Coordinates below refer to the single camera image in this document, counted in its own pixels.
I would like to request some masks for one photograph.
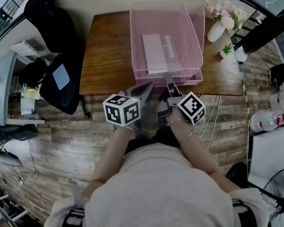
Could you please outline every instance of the cable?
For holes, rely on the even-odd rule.
[[[13,92],[11,94],[13,94],[15,92],[16,85],[17,85],[17,77],[18,77],[18,75],[16,75],[16,82],[15,82],[14,90],[13,90]]]
[[[281,3],[282,5],[284,5],[281,1],[279,1],[279,0],[273,0],[273,1],[271,1],[271,2],[266,2],[265,3],[265,5],[266,5],[266,8],[268,9],[268,4],[272,4],[272,3],[274,3],[274,2],[279,2],[279,3]]]
[[[5,184],[7,184],[6,180],[4,179],[4,174],[8,174],[8,173],[4,172],[4,173],[2,174],[2,177],[3,177],[3,180],[4,180]],[[15,176],[15,177],[17,178],[17,180],[19,181],[19,177],[18,177],[18,176],[13,175],[13,174],[11,174],[10,176]],[[53,203],[51,203],[48,199],[42,197],[41,194],[40,194],[35,188],[31,187],[30,185],[28,185],[28,184],[26,184],[26,183],[23,183],[23,185],[25,185],[25,186],[27,186],[27,187],[33,189],[36,193],[38,193],[38,195],[39,195],[40,198],[42,198],[42,199],[48,201],[51,205],[53,205]]]
[[[2,145],[1,147],[7,152],[7,150],[4,148],[4,145]]]
[[[30,173],[31,175],[34,175],[37,172],[36,167],[35,167],[35,163],[34,163],[34,157],[33,157],[32,153],[31,153],[31,150],[30,150],[31,147],[33,148],[33,144],[30,142],[30,140],[27,140],[27,141],[29,142],[29,153],[30,153],[30,156],[32,157],[32,162],[33,162],[33,166],[34,166],[35,172],[34,173],[31,173],[30,171],[28,171],[28,172],[18,172],[18,176],[20,176],[20,173]]]
[[[215,118],[215,120],[214,120],[214,124],[213,124],[213,131],[214,131],[214,127],[216,126],[216,122],[217,122],[217,117],[218,117],[218,113],[219,113],[220,101],[221,101],[221,96],[219,97],[218,110],[217,110],[217,115],[216,115],[216,118]],[[210,139],[209,139],[209,142],[208,142],[207,149],[209,148],[210,141],[212,140],[213,131],[212,131],[212,134],[210,135]]]
[[[18,172],[15,170],[14,166],[11,166],[11,168],[13,168],[14,171],[15,171],[15,173],[16,173],[17,175],[19,175]]]
[[[42,197],[41,194],[40,194],[35,188],[33,188],[33,187],[27,185],[26,183],[23,183],[23,185],[28,186],[29,188],[33,189],[36,193],[38,193],[38,195],[40,196],[40,198],[42,198],[42,199],[48,201],[49,204],[53,205],[53,203],[51,203],[49,200],[47,200],[46,198]]]
[[[216,97],[216,100],[214,101],[213,109],[214,109],[214,106],[216,105],[217,98],[218,98],[218,96]],[[207,125],[208,125],[209,119],[210,119],[210,117],[212,116],[212,113],[213,113],[213,109],[212,109],[212,111],[210,112],[210,115],[209,115],[208,120],[207,120],[207,122],[206,122],[205,128],[203,129],[203,131],[202,131],[202,133],[201,133],[199,139],[202,137],[202,135],[203,135],[203,133],[204,133],[204,131],[205,131]]]
[[[0,131],[0,134],[2,134],[2,135],[5,137],[5,142],[4,142],[3,145],[1,145],[2,148],[4,148],[5,144],[8,142],[8,138],[7,138],[6,135],[5,135],[3,132],[1,132],[1,131]]]

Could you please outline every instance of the bracelet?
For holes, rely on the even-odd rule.
[[[187,140],[189,138],[189,136],[191,136],[191,134],[194,132],[194,130],[191,130],[191,132],[189,133],[189,135],[186,136],[186,138],[180,142],[180,144],[184,143],[185,140]]]
[[[125,126],[125,128],[127,128],[127,129],[129,129],[129,130],[134,131],[134,129],[133,129],[133,128],[131,128],[131,127]]]
[[[180,121],[181,119],[183,119],[183,118],[178,118],[178,119],[176,119],[176,120],[173,120],[172,122],[167,123],[167,126],[170,126],[172,123],[174,123],[174,122],[176,122],[176,121]]]

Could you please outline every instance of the hand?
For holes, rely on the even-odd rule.
[[[184,115],[178,107],[173,107],[172,112],[166,116],[166,121],[171,124],[173,121],[181,119],[185,121]]]

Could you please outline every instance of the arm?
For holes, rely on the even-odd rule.
[[[221,173],[218,162],[194,133],[184,141],[191,133],[192,128],[185,121],[178,108],[173,108],[173,112],[166,117],[166,120],[180,143],[184,155],[194,168],[207,173],[225,192],[240,189]]]
[[[119,172],[131,134],[132,130],[128,128],[118,127],[116,129],[105,153],[95,168],[89,186],[82,192],[83,197],[90,198],[98,187]]]

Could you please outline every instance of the chair backrest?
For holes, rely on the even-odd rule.
[[[74,53],[78,48],[75,27],[70,15],[57,8],[53,0],[29,0],[25,17],[39,30],[53,53]]]

